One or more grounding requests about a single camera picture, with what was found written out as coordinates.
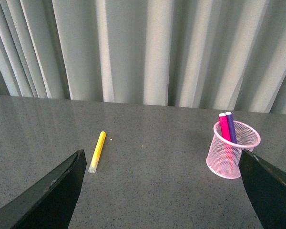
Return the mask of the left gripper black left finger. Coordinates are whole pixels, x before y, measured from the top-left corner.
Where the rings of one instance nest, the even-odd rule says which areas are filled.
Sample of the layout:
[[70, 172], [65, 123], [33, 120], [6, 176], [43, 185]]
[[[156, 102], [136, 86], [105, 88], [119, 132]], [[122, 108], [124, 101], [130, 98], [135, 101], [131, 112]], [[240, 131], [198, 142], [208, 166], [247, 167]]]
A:
[[86, 170], [79, 150], [33, 186], [0, 208], [0, 229], [66, 229], [82, 189]]

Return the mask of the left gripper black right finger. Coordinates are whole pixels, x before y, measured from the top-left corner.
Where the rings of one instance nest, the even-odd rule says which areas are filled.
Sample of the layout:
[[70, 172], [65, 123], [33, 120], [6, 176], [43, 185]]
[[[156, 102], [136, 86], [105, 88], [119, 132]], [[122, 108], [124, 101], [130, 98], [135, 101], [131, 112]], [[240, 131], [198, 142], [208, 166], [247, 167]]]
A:
[[238, 166], [263, 228], [286, 229], [286, 172], [245, 149]]

